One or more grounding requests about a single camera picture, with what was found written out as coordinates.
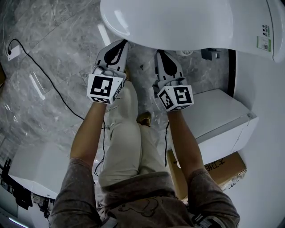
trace beige pants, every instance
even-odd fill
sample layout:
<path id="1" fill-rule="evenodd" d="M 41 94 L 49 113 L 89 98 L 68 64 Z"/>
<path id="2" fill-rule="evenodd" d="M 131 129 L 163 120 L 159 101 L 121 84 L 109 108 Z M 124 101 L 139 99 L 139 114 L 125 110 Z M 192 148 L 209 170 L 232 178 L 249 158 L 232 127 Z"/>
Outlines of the beige pants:
<path id="1" fill-rule="evenodd" d="M 99 175 L 102 187 L 136 175 L 166 171 L 151 138 L 154 129 L 138 124 L 137 116 L 137 94 L 126 81 L 109 114 L 110 147 Z"/>

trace white appliance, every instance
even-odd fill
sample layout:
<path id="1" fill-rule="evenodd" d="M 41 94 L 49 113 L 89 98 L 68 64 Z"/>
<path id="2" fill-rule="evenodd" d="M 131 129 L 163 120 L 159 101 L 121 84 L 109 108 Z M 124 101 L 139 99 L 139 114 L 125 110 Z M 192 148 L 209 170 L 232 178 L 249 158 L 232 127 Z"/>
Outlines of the white appliance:
<path id="1" fill-rule="evenodd" d="M 68 153 L 63 153 L 53 143 L 40 143 L 20 148 L 8 174 L 31 192 L 55 199 L 68 164 Z"/>
<path id="2" fill-rule="evenodd" d="M 196 94 L 194 101 L 194 105 L 182 113 L 197 140 L 204 164 L 246 145 L 259 119 L 254 113 L 221 90 Z M 176 157 L 172 141 L 171 147 Z"/>
<path id="3" fill-rule="evenodd" d="M 101 0 L 107 27 L 134 43 L 163 50 L 225 48 L 281 62 L 281 0 Z"/>

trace label sticker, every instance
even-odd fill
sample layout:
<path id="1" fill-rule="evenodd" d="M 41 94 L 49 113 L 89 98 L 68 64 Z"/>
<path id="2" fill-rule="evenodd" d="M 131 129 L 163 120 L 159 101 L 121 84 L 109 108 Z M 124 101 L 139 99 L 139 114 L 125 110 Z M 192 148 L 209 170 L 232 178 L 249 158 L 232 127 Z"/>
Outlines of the label sticker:
<path id="1" fill-rule="evenodd" d="M 257 37 L 258 48 L 271 52 L 271 40 L 265 37 Z"/>
<path id="2" fill-rule="evenodd" d="M 270 37 L 270 28 L 268 25 L 264 24 L 262 26 L 262 32 L 263 32 L 263 36 Z"/>

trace person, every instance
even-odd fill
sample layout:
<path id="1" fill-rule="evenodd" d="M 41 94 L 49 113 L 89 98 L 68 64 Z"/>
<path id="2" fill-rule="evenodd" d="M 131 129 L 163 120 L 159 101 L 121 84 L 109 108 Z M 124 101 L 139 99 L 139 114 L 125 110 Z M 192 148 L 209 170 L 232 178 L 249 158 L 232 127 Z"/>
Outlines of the person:
<path id="1" fill-rule="evenodd" d="M 54 208 L 52 228 L 235 228 L 240 217 L 230 198 L 205 170 L 198 144 L 181 111 L 168 112 L 177 159 L 188 185 L 188 207 L 153 141 L 151 115 L 138 118 L 138 99 L 126 81 L 110 108 L 110 147 L 98 182 L 92 166 L 106 104 L 93 103 L 72 144 L 70 162 Z"/>

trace power cord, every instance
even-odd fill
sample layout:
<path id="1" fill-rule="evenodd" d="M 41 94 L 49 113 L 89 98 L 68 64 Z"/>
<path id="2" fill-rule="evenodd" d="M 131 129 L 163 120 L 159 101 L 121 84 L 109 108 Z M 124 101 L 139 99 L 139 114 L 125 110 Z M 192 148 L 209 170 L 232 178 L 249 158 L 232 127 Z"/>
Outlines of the power cord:
<path id="1" fill-rule="evenodd" d="M 61 97 L 63 103 L 66 105 L 66 107 L 77 117 L 79 117 L 81 120 L 84 120 L 81 116 L 77 115 L 75 112 L 72 111 L 72 109 L 67 105 L 67 103 L 64 101 L 62 95 L 60 94 L 60 92 L 57 90 L 57 88 L 55 87 L 55 85 L 53 84 L 53 81 L 50 79 L 50 77 L 46 74 L 46 72 L 36 63 L 36 61 L 33 59 L 32 56 L 30 56 L 26 50 L 24 49 L 23 45 L 21 44 L 20 41 L 18 41 L 17 39 L 12 39 L 9 46 L 8 46 L 8 55 L 11 55 L 11 51 L 10 51 L 10 45 L 13 41 L 17 41 L 19 43 L 19 45 L 22 47 L 23 51 L 25 52 L 25 54 L 27 56 L 29 56 L 31 58 L 31 60 L 41 69 L 41 71 L 44 73 L 44 75 L 49 79 L 50 83 L 52 84 L 53 88 L 57 91 L 58 95 Z"/>
<path id="2" fill-rule="evenodd" d="M 165 128 L 165 151 L 164 151 L 164 159 L 165 159 L 165 167 L 167 165 L 167 160 L 166 160 L 166 150 L 167 150 L 167 129 L 168 129 L 168 126 L 169 126 L 169 121 L 167 123 L 167 126 Z"/>
<path id="3" fill-rule="evenodd" d="M 104 161 L 104 158 L 105 158 L 105 129 L 106 129 L 106 124 L 105 124 L 105 120 L 103 119 L 103 124 L 104 124 L 104 130 L 103 130 L 103 158 L 102 158 L 102 160 L 99 162 L 99 164 L 96 166 L 96 168 L 95 168 L 95 172 L 94 172 L 94 174 L 96 175 L 96 176 L 99 176 L 98 175 L 98 173 L 97 173 L 97 169 L 98 169 L 98 167 L 103 163 L 103 161 Z"/>
<path id="4" fill-rule="evenodd" d="M 19 43 L 19 45 L 22 47 L 22 49 L 23 49 L 23 51 L 25 52 L 25 54 L 26 54 L 27 56 L 29 56 L 29 57 L 31 58 L 31 60 L 41 69 L 41 71 L 44 73 L 44 75 L 49 79 L 49 81 L 50 81 L 50 83 L 52 84 L 53 88 L 56 90 L 56 92 L 58 93 L 58 95 L 61 97 L 61 100 L 62 100 L 62 102 L 66 105 L 66 107 L 67 107 L 75 116 L 79 117 L 81 120 L 84 120 L 84 118 L 82 118 L 81 116 L 79 116 L 79 115 L 77 115 L 75 112 L 73 112 L 73 110 L 67 105 L 67 103 L 64 101 L 64 99 L 63 99 L 61 93 L 57 90 L 57 88 L 56 88 L 55 85 L 53 84 L 53 82 L 52 82 L 52 80 L 50 79 L 50 77 L 49 77 L 49 76 L 46 74 L 46 72 L 41 68 L 41 66 L 39 66 L 39 65 L 36 63 L 36 61 L 33 59 L 33 57 L 31 57 L 31 56 L 26 52 L 26 50 L 24 49 L 23 45 L 21 44 L 21 42 L 20 42 L 18 39 L 12 39 L 12 40 L 11 40 L 11 42 L 10 42 L 10 44 L 9 44 L 9 46 L 8 46 L 8 55 L 11 55 L 10 45 L 11 45 L 11 43 L 12 43 L 13 41 L 17 41 L 17 42 Z M 104 158 L 105 158 L 105 129 L 106 129 L 106 125 L 105 125 L 105 120 L 104 120 L 104 119 L 103 119 L 103 124 L 104 124 L 104 127 L 103 127 L 103 129 L 104 129 L 104 136 L 103 136 L 103 158 L 102 158 L 102 160 L 100 161 L 100 163 L 99 163 L 99 164 L 96 166 L 96 168 L 95 168 L 94 174 L 95 174 L 96 176 L 98 176 L 98 174 L 97 174 L 97 169 L 98 169 L 98 167 L 103 163 Z"/>

